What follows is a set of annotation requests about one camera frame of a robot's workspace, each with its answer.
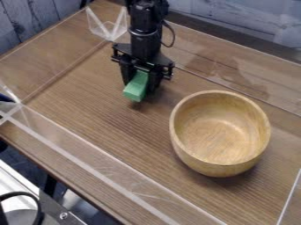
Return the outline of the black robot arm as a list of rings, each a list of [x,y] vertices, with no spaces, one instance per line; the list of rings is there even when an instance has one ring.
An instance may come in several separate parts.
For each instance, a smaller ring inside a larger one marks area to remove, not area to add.
[[[129,34],[130,43],[114,43],[111,60],[121,66],[125,86],[135,76],[146,73],[146,84],[139,94],[151,94],[161,86],[163,79],[171,79],[175,62],[161,52],[161,46],[173,47],[162,41],[162,29],[173,27],[165,18],[170,12],[169,0],[125,0],[131,17]]]

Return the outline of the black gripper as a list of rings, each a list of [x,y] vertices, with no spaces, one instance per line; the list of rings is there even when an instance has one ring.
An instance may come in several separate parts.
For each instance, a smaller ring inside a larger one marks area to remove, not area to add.
[[[158,52],[149,59],[138,58],[131,53],[131,44],[129,43],[114,43],[111,48],[111,60],[119,63],[123,84],[129,84],[138,69],[150,71],[147,93],[153,93],[161,86],[162,77],[167,80],[171,79],[174,61],[162,52]]]

